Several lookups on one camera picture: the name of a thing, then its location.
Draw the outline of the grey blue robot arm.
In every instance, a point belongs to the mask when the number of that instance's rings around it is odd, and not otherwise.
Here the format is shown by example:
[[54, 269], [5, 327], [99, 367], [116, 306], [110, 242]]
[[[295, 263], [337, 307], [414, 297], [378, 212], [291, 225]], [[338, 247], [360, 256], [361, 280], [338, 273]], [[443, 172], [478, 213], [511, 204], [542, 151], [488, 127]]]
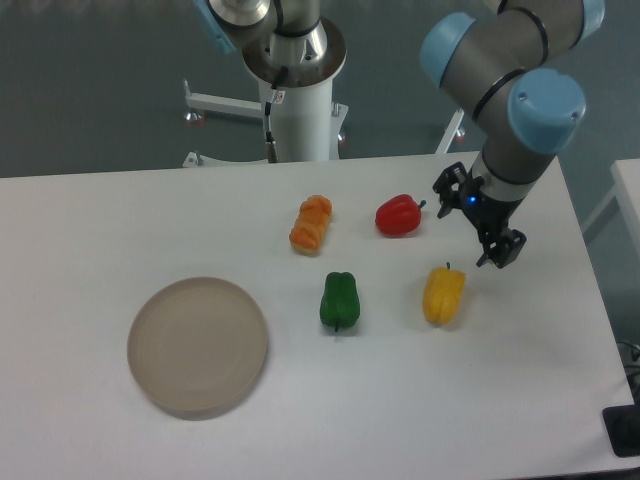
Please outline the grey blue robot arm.
[[[346, 60], [341, 31], [316, 1], [198, 1], [211, 41], [240, 52], [257, 81], [271, 163], [337, 155], [332, 87]], [[601, 25], [600, 1], [502, 1], [480, 23], [456, 12], [427, 34], [419, 62], [486, 134], [473, 165], [454, 164], [434, 183], [440, 214], [458, 209], [477, 231], [482, 263], [505, 267], [525, 245], [509, 220], [579, 126], [586, 100], [546, 62]]]

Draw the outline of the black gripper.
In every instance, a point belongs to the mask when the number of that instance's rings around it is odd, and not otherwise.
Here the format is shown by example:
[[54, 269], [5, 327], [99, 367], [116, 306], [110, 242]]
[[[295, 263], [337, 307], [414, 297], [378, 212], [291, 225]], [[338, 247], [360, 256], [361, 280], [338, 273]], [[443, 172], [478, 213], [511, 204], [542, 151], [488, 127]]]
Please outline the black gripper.
[[432, 187], [440, 205], [437, 218], [442, 219], [453, 210], [462, 209], [477, 230], [483, 247], [476, 266], [492, 263], [502, 269], [517, 259], [527, 241], [524, 233], [509, 228], [509, 220], [522, 199], [496, 200], [481, 190], [484, 184], [481, 176], [467, 173], [461, 162], [445, 168]]

